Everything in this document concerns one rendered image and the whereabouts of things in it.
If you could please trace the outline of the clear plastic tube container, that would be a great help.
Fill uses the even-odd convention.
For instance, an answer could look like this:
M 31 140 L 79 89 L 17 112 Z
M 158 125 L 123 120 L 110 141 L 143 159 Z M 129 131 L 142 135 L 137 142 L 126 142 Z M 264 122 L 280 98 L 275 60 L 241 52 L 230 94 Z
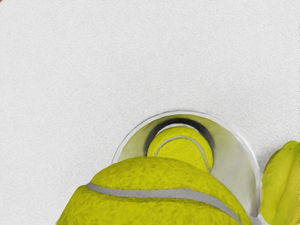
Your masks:
M 214 141 L 214 165 L 211 174 L 238 199 L 252 225 L 263 225 L 258 217 L 261 176 L 255 154 L 235 127 L 212 115 L 191 110 L 175 110 L 152 116 L 126 135 L 112 162 L 143 156 L 144 143 L 152 129 L 172 118 L 188 118 L 207 128 Z

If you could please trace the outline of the yellow tennis ball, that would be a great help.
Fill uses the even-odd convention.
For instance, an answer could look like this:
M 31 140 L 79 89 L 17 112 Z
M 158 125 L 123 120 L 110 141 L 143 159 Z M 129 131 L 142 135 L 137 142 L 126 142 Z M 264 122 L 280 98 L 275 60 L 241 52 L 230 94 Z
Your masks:
M 236 197 L 191 164 L 136 157 L 78 187 L 57 225 L 252 225 Z
M 207 173 L 213 164 L 213 148 L 204 136 L 194 128 L 169 127 L 160 131 L 150 141 L 146 156 L 172 158 L 189 163 Z

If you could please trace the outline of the yellow green star fruit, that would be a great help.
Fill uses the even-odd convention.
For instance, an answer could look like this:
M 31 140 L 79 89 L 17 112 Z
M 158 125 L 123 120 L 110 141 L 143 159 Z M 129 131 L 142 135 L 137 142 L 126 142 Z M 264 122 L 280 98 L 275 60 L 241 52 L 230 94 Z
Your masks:
M 300 143 L 287 142 L 268 160 L 260 213 L 269 225 L 300 225 Z

